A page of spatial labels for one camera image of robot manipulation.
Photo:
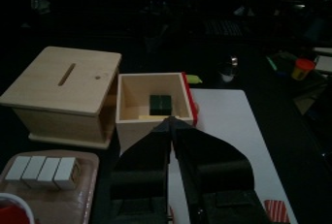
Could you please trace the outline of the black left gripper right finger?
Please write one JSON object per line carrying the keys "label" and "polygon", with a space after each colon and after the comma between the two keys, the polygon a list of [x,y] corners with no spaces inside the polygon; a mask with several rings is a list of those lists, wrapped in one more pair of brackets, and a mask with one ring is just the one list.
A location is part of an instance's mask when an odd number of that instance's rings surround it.
{"label": "black left gripper right finger", "polygon": [[247,156],[222,139],[172,118],[190,224],[271,224]]}

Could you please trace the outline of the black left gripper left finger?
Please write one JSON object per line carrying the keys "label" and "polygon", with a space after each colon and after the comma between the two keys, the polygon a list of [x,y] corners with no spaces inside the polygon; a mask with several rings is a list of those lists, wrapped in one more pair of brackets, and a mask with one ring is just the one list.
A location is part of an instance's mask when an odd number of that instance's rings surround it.
{"label": "black left gripper left finger", "polygon": [[110,175],[110,224],[168,224],[172,149],[166,118],[123,152]]}

